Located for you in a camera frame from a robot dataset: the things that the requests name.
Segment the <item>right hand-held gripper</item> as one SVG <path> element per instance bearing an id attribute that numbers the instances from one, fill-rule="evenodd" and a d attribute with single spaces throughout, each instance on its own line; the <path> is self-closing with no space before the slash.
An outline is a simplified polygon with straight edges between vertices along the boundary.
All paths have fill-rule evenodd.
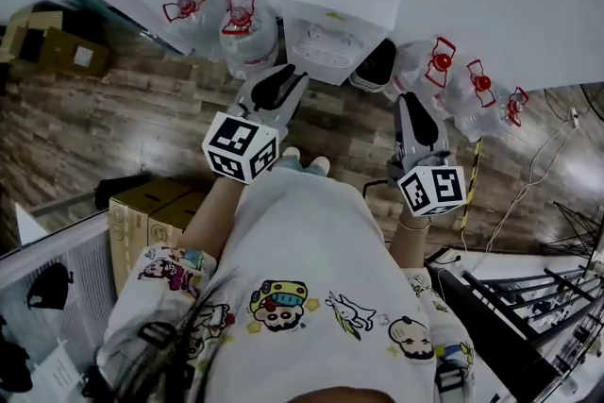
<path id="1" fill-rule="evenodd" d="M 414 126 L 421 120 L 417 144 Z M 394 127 L 397 142 L 387 164 L 387 185 L 400 191 L 411 215 L 441 215 L 464 205 L 463 168 L 449 149 L 439 112 L 424 108 L 413 92 L 401 93 L 394 102 Z"/>

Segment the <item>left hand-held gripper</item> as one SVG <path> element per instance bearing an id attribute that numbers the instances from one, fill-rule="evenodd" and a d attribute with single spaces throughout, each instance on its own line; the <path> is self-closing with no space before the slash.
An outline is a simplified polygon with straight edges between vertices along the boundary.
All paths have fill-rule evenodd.
<path id="1" fill-rule="evenodd" d="M 202 143 L 214 174 L 250 184 L 280 155 L 310 78 L 293 64 L 281 64 L 251 76 L 237 104 L 217 112 Z"/>

